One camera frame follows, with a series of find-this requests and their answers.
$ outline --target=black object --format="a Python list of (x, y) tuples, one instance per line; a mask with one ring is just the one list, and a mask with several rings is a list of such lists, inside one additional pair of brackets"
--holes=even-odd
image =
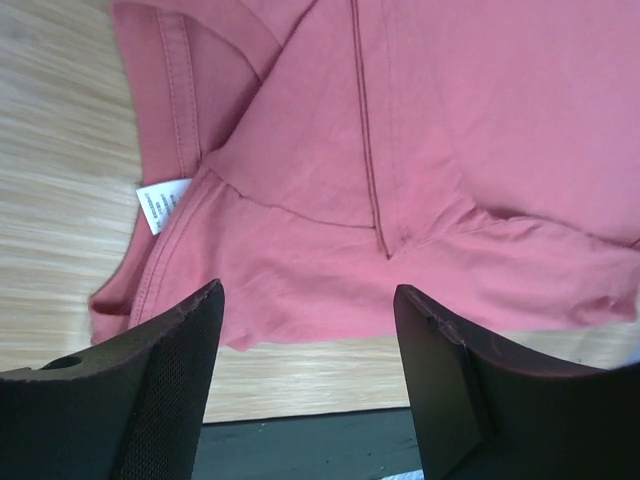
[(223, 307), (213, 282), (100, 345), (0, 373), (0, 479), (191, 478)]
[(428, 480), (640, 478), (640, 364), (544, 355), (410, 286), (394, 307)]
[(193, 480), (373, 480), (420, 469), (409, 408), (203, 425)]

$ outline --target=care label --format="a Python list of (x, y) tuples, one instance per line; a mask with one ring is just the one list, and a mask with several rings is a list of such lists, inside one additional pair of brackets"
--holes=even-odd
[(159, 234), (169, 221), (178, 202), (187, 191), (191, 183), (190, 178), (157, 183), (136, 190), (142, 212), (149, 222), (149, 228), (154, 235)]

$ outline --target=pink t-shirt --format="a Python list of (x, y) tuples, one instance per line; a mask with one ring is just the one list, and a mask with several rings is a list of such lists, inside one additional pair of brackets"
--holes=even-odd
[(492, 330), (633, 321), (640, 2), (116, 0), (145, 185), (94, 342), (220, 278), (222, 343), (392, 334), (410, 283)]

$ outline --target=wood grain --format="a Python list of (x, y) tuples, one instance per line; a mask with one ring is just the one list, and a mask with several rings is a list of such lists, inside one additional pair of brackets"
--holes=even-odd
[[(0, 369), (89, 345), (86, 301), (122, 259), (140, 178), (108, 0), (0, 0)], [(518, 334), (610, 366), (639, 324)], [(395, 338), (220, 352), (206, 421), (407, 404)]]

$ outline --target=black plastic piece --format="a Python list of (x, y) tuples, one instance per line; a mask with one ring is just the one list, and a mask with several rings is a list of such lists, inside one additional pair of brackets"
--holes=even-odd
[(191, 478), (215, 363), (219, 282), (41, 370), (0, 373), (0, 478)]
[(544, 355), (410, 286), (394, 306), (426, 478), (640, 478), (640, 364)]

